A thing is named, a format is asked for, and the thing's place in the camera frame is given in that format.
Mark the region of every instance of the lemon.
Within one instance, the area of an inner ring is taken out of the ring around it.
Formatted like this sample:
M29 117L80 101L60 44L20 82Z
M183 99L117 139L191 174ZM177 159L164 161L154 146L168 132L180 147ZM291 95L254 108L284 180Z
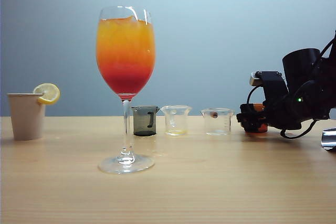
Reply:
M37 101L43 104L54 104L58 101L60 97L60 91L55 84L52 83L42 83L34 88L33 93L42 93Z

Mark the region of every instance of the gray backdrop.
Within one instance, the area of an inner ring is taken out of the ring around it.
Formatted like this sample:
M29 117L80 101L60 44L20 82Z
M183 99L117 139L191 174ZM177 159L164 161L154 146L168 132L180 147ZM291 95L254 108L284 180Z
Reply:
M133 105L187 104L235 111L256 70L283 70L287 53L322 49L336 29L336 0L1 0L1 115L6 93L52 82L61 98L47 115L121 115L95 59L100 9L148 8L156 65ZM257 90L252 102L264 95Z

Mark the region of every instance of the white paper cup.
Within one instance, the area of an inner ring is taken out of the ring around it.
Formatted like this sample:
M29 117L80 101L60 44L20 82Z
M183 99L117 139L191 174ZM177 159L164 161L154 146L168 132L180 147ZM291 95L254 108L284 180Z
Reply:
M9 106L15 140L32 140L42 137L46 106L37 102L42 94L9 93Z

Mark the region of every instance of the orange drink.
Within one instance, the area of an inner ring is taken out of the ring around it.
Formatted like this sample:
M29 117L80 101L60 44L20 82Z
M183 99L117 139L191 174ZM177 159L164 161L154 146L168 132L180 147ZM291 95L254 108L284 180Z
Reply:
M102 77L122 99L131 100L149 80L155 64L153 26L134 16L101 19L97 64Z

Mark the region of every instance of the measuring beaker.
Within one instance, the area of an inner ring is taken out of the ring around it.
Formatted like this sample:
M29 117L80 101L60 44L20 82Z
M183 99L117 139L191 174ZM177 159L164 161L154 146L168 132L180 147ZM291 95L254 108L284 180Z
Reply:
M187 116L192 108L186 105L163 106L161 111L165 115L166 131L171 136L187 133Z
M134 106L133 134L137 136L150 136L156 134L157 106Z
M205 121L205 133L208 135L227 135L230 133L231 117L234 111L225 108L201 110Z

